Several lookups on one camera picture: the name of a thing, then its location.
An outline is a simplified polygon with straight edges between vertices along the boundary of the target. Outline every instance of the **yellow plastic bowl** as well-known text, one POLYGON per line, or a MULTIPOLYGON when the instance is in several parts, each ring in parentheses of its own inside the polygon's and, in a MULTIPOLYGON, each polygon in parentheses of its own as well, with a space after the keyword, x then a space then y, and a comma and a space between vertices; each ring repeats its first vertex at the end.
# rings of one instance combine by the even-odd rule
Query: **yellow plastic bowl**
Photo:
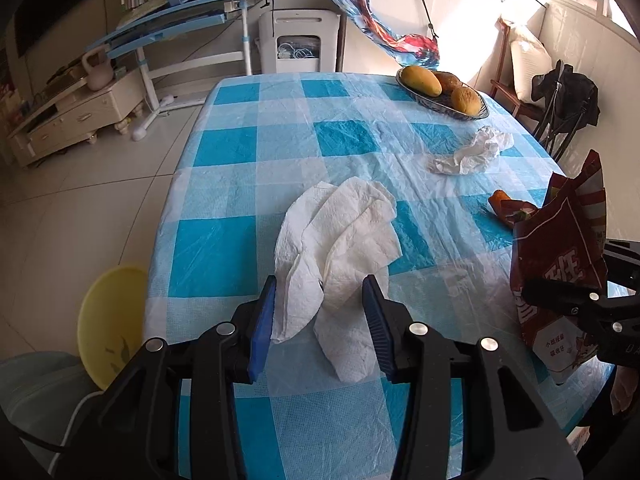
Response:
POLYGON ((78 315, 78 349, 89 377, 106 390, 142 345, 146 272, 108 270, 89 288, 78 315))

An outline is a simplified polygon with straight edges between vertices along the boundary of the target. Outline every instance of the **screw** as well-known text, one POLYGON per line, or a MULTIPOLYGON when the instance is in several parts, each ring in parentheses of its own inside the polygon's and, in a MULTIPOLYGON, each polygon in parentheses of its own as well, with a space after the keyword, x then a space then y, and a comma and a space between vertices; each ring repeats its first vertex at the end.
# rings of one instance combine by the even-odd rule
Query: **screw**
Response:
POLYGON ((424 323, 411 323, 411 325, 409 325, 409 332, 415 335, 425 335, 428 331, 429 327, 424 323))
POLYGON ((236 331, 236 327, 233 326, 233 323, 220 323, 216 327, 216 332, 220 335, 232 335, 233 332, 236 331))
POLYGON ((159 337, 155 337, 146 342, 145 348, 149 352, 157 352, 164 346, 164 342, 159 337))
POLYGON ((480 342, 480 346, 489 352, 494 352, 498 349, 498 342, 491 337, 485 337, 480 342))

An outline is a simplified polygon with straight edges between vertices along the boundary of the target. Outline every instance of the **plastic tablecloth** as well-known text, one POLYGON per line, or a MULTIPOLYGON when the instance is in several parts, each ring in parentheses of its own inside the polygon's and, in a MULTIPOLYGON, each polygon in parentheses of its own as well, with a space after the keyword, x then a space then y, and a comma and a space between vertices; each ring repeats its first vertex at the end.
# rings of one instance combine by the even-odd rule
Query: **plastic tablecloth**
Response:
MULTIPOLYGON (((526 349, 509 288, 511 232, 490 211, 496 189, 541 205, 553 171, 535 139, 484 96, 490 115, 460 121, 415 103, 388 76, 271 74, 225 79, 194 124, 164 206, 152 259, 145 336, 197 338, 254 300, 273 273, 273 251, 291 203, 321 180, 377 180, 398 200, 402 257, 389 266, 389 297, 446 337, 492 336, 518 362, 568 433, 611 366, 596 359, 563 386, 526 349), (445 176, 429 153, 453 153, 482 126, 514 146, 487 172, 445 176)), ((612 290, 611 294, 621 294, 612 290)), ((190 385, 182 387, 180 472, 189 474, 190 385)), ((460 471, 462 389, 452 382, 449 474, 460 471)), ((307 327, 272 344, 265 371, 236 385, 250 480, 388 478, 407 384, 375 374, 341 383, 307 327)))

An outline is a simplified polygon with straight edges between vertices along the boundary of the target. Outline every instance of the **paper towel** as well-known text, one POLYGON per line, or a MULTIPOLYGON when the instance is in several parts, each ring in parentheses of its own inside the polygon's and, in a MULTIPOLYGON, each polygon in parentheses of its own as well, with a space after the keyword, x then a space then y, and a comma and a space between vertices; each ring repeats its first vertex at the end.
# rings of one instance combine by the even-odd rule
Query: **paper towel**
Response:
POLYGON ((294 202, 276 243, 274 342, 295 336, 318 314, 314 332, 340 380, 372 373, 362 280, 375 274, 386 294, 387 266, 402 255, 395 217, 393 195, 358 177, 337 188, 320 182, 294 202))
POLYGON ((510 133, 483 126, 476 131, 471 143, 456 150, 453 156, 432 156, 428 168, 432 173, 482 173, 498 158, 500 152, 512 146, 513 136, 510 133))

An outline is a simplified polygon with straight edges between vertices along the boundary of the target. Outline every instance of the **bread roll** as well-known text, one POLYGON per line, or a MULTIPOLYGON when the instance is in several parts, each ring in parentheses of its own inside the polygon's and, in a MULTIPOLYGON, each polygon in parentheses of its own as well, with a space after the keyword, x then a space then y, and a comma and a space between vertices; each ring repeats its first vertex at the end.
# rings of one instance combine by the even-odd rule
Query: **bread roll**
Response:
POLYGON ((459 86, 462 86, 462 81, 451 72, 434 72, 434 76, 440 82, 443 92, 453 92, 459 86))
POLYGON ((427 68, 416 65, 406 66, 400 73, 400 80, 409 88, 429 97, 438 97, 442 94, 442 85, 427 68))
POLYGON ((451 93, 453 107, 463 114, 478 115, 482 101, 478 92, 468 86, 459 86, 451 93))

